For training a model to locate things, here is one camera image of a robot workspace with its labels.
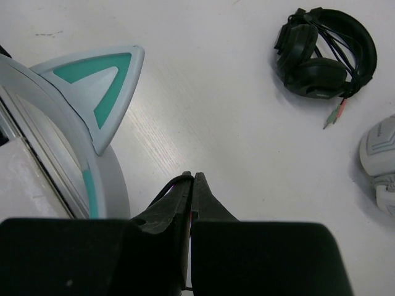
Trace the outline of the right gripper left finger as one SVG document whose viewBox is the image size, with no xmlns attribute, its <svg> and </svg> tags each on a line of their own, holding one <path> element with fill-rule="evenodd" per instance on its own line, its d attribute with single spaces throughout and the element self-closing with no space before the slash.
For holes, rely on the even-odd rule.
<svg viewBox="0 0 395 296">
<path fill-rule="evenodd" d="M 3 221 L 1 294 L 180 295 L 193 182 L 173 178 L 129 220 Z"/>
</svg>

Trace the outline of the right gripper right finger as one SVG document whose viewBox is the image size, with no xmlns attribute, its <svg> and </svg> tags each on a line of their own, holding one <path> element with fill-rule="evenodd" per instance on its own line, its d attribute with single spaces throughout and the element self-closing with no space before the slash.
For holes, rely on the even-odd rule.
<svg viewBox="0 0 395 296">
<path fill-rule="evenodd" d="M 195 295 L 352 295 L 335 238 L 319 223 L 240 221 L 194 177 Z"/>
</svg>

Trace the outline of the teal cat ear headphones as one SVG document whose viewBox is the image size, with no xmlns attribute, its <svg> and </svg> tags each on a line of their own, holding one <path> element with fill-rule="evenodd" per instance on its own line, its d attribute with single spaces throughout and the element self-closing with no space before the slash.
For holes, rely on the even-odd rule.
<svg viewBox="0 0 395 296">
<path fill-rule="evenodd" d="M 1 85 L 40 109 L 69 142 L 93 219 L 130 217 L 127 186 L 110 144 L 135 92 L 144 54 L 138 45 L 111 46 L 33 67 L 1 56 Z"/>
</svg>

